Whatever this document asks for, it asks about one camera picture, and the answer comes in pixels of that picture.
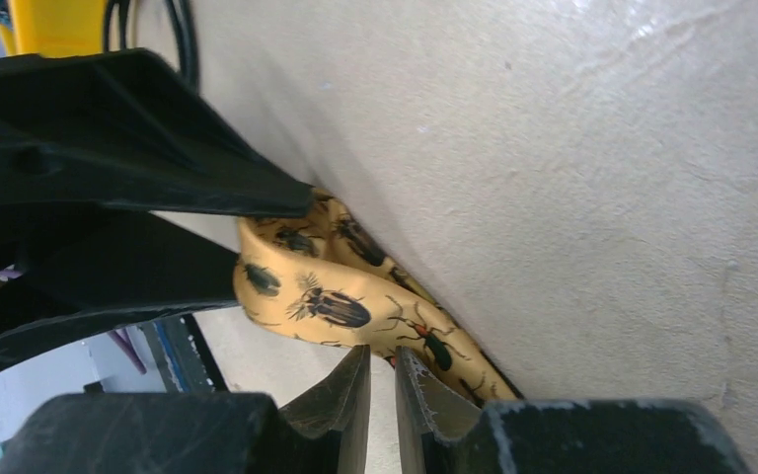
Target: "white wall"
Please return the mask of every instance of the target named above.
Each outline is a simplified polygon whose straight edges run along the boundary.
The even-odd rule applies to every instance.
[[[758,0],[195,6],[204,96],[526,393],[701,400],[758,469]]]

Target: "black cable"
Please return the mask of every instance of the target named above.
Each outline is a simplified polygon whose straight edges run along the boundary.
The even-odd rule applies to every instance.
[[[179,52],[179,72],[185,81],[190,83],[189,41],[186,35],[185,26],[182,24],[182,20],[179,16],[179,9],[176,8],[176,2],[173,0],[164,0],[164,3],[167,5],[167,12],[170,14],[170,25],[173,27],[173,36],[176,37],[176,50]]]
[[[109,52],[109,31],[112,28],[112,16],[117,8],[118,46],[127,49],[126,33],[128,30],[129,6],[131,0],[108,0],[103,12],[103,52]],[[176,38],[176,49],[179,52],[179,75],[198,92],[199,67],[198,47],[196,44],[195,29],[193,27],[190,0],[165,0],[167,11],[170,15],[170,24],[173,27],[173,36]]]
[[[109,52],[109,29],[112,27],[112,14],[114,13],[114,6],[117,5],[117,0],[109,0],[106,2],[106,8],[103,10],[103,52]]]
[[[199,70],[198,70],[198,41],[195,34],[195,22],[190,11],[190,0],[178,0],[179,17],[185,36],[185,54],[188,57],[188,84],[195,91],[199,87]]]
[[[117,46],[126,49],[126,37],[129,26],[129,3],[130,0],[117,0]]]

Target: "beetle print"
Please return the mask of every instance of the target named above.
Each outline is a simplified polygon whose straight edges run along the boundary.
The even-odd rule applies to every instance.
[[[458,381],[460,382],[460,385],[463,387],[466,394],[472,398],[478,408],[482,408],[484,404],[487,403],[487,400],[484,400],[481,398],[481,395],[478,394],[478,390],[481,390],[484,387],[484,384],[487,383],[487,375],[485,373],[481,375],[481,382],[478,383],[478,385],[475,387],[470,386],[469,382],[462,378],[459,378]],[[492,393],[493,398],[497,398],[495,396],[495,382],[490,385],[490,392]]]
[[[428,328],[425,325],[425,320],[422,319],[422,316],[419,314],[419,303],[414,303],[414,312],[419,318],[419,320],[422,322],[422,324],[416,323],[410,319],[404,318],[403,315],[403,307],[400,303],[397,302],[396,299],[391,297],[390,295],[385,295],[388,299],[393,302],[397,308],[399,309],[399,316],[390,316],[388,319],[393,319],[394,325],[390,328],[386,329],[378,329],[379,331],[393,331],[397,328],[397,326],[402,322],[409,328],[413,329],[415,333],[417,333],[416,337],[411,336],[397,336],[397,340],[410,340],[410,341],[422,341],[422,351],[426,353],[427,351],[431,351],[432,355],[434,356],[434,363],[437,364],[437,367],[440,368],[440,370],[446,371],[452,368],[452,354],[449,352],[449,350],[453,351],[457,356],[464,360],[471,360],[470,358],[466,357],[465,355],[460,354],[454,347],[452,347],[448,343],[444,343],[441,341],[435,333],[439,333],[442,336],[448,336],[455,332],[457,328],[452,328],[448,331],[443,331],[437,328]]]
[[[299,276],[298,284],[304,290],[300,299],[289,305],[289,319],[321,319],[346,328],[360,328],[370,322],[370,312],[357,299],[341,291],[323,289],[314,274]]]
[[[280,219],[277,217],[253,217],[255,223],[260,226],[271,225],[274,222],[278,222]]]
[[[405,270],[403,270],[403,269],[401,269],[401,268],[399,268],[399,267],[397,267],[397,266],[394,266],[394,267],[393,267],[393,268],[391,268],[391,270],[388,272],[388,275],[390,275],[390,276],[391,276],[391,278],[393,278],[393,279],[394,279],[394,282],[395,282],[397,285],[399,285],[399,286],[403,287],[404,289],[406,289],[406,290],[410,291],[410,292],[411,292],[411,293],[413,293],[413,294],[422,295],[422,293],[420,293],[419,291],[416,291],[416,290],[415,290],[415,289],[414,289],[414,288],[413,288],[413,287],[412,287],[412,286],[411,286],[411,285],[408,283],[408,280],[409,280],[409,275],[408,275],[408,272],[406,272]]]
[[[329,212],[330,211],[329,201],[332,198],[333,197],[329,195],[323,195],[323,196],[315,195],[315,205],[323,212]]]
[[[280,323],[264,323],[260,320],[260,313],[250,310],[249,308],[243,308],[246,311],[246,316],[257,324],[258,326],[280,326]]]
[[[336,233],[346,239],[347,246],[355,255],[371,266],[381,267],[385,262],[387,257],[385,251],[367,235],[361,224],[349,214],[344,214],[339,218],[339,222],[336,224]]]
[[[257,293],[263,296],[278,296],[280,294],[280,280],[272,275],[268,269],[250,264],[244,261],[242,257],[240,257],[240,265],[243,266],[246,278]]]
[[[303,254],[307,257],[318,257],[318,249],[315,247],[315,243],[312,241],[312,237],[320,238],[318,236],[307,237],[300,233],[301,230],[307,227],[301,227],[299,229],[293,229],[288,226],[282,226],[274,234],[274,243],[280,247],[284,247],[293,252]]]

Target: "yellow object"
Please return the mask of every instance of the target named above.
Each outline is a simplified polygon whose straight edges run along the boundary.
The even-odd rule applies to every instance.
[[[0,25],[8,55],[67,57],[102,50],[105,0],[10,0],[9,5],[13,31]]]
[[[367,235],[347,208],[315,189],[302,219],[239,219],[234,288],[257,325],[312,343],[370,345],[396,364],[414,349],[446,385],[478,405],[520,393],[475,341]]]

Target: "fabric strap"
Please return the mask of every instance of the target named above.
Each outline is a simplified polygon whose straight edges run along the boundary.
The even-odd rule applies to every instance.
[[[301,219],[239,219],[234,288],[249,319],[269,331],[325,346],[370,345],[395,365],[408,346],[446,385],[477,405],[521,393],[475,341],[347,208],[315,189]]]

